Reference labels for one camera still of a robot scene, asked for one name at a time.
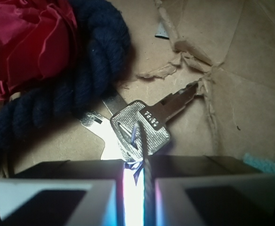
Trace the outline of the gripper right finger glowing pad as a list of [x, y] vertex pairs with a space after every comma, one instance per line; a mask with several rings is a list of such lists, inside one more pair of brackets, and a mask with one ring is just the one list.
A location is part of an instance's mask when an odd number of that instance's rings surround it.
[[275, 226], [275, 174], [229, 156], [149, 157], [147, 226]]

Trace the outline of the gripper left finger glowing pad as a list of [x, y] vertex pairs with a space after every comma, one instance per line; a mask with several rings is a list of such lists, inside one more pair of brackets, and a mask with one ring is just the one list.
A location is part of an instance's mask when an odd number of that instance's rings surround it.
[[123, 162], [48, 161], [0, 179], [3, 226], [123, 225]]

